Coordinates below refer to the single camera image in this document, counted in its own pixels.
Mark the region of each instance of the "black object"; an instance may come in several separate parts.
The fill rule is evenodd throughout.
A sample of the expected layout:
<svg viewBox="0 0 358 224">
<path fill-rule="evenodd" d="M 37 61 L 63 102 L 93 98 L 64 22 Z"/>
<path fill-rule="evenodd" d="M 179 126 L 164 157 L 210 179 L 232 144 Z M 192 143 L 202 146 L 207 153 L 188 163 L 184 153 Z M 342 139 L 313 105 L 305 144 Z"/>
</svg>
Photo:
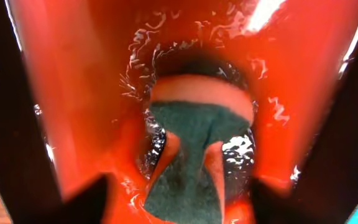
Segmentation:
<svg viewBox="0 0 358 224">
<path fill-rule="evenodd" d="M 62 204 L 37 126 L 21 54 L 5 3 L 0 0 L 0 194 L 14 223 L 29 217 L 59 223 L 96 222 L 106 198 L 100 180 L 88 197 Z M 344 223 L 358 204 L 358 55 L 303 169 L 298 187 L 283 200 L 257 181 L 252 191 L 258 223 Z M 99 205 L 85 209 L 89 200 Z"/>
</svg>

